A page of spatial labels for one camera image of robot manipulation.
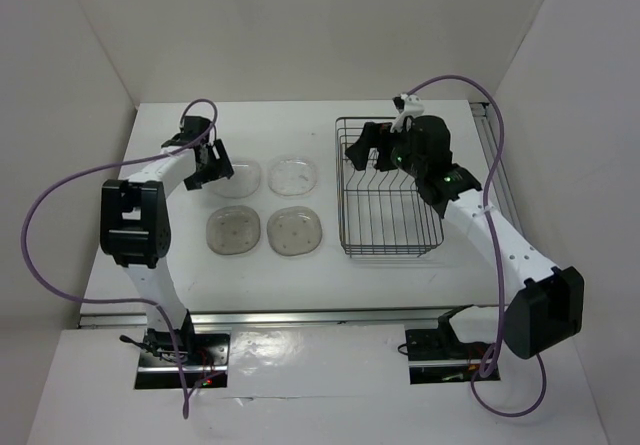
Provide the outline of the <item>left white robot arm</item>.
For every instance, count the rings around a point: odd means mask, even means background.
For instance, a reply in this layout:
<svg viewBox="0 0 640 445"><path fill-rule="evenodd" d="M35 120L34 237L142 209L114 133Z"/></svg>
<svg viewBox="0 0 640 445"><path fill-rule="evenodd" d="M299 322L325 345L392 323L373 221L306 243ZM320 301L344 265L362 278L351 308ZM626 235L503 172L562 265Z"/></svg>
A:
<svg viewBox="0 0 640 445"><path fill-rule="evenodd" d="M172 241L167 197L179 185L198 190L233 174L223 142L215 139L182 152L170 147L161 159L102 186L101 249L122 267L145 307L144 346L176 364L193 359L198 341L166 259Z"/></svg>

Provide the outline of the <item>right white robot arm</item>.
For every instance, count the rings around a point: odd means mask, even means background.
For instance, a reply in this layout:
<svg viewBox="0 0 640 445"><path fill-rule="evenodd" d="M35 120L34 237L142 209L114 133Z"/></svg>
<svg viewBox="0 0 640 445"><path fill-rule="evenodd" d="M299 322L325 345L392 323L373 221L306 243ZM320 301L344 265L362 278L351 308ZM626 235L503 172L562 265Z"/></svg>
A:
<svg viewBox="0 0 640 445"><path fill-rule="evenodd" d="M444 120L424 115L401 130L367 122L346 158L358 171L401 170L422 200L461 232L502 278L503 311L471 307L440 328L436 344L448 357L471 342L501 338L517 357L529 359L573 337L582 328L585 281L574 267L560 268L509 223L483 194L481 183L456 164Z"/></svg>

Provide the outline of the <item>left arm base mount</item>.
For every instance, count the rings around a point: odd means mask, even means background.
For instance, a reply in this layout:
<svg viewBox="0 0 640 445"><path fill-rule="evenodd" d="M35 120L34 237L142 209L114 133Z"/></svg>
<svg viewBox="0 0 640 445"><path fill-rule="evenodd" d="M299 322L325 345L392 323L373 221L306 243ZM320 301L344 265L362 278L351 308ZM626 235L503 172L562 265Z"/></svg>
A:
<svg viewBox="0 0 640 445"><path fill-rule="evenodd" d="M179 389L181 382L177 363L181 362L189 389L225 388L231 345L229 333L205 333L196 336L195 350L176 355L171 346L154 348L147 339L135 340L120 335L122 343L140 350L134 388L136 390Z"/></svg>

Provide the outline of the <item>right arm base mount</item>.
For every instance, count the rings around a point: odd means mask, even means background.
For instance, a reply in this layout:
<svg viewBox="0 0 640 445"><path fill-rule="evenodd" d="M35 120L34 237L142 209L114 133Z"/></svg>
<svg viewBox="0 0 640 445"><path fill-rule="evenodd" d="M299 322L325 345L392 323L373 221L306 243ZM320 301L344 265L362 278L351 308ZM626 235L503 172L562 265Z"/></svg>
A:
<svg viewBox="0 0 640 445"><path fill-rule="evenodd" d="M464 343L454 332L451 319L466 307L442 314L435 328L405 331L405 342L397 351L408 360L411 385L470 382L489 348L483 341Z"/></svg>

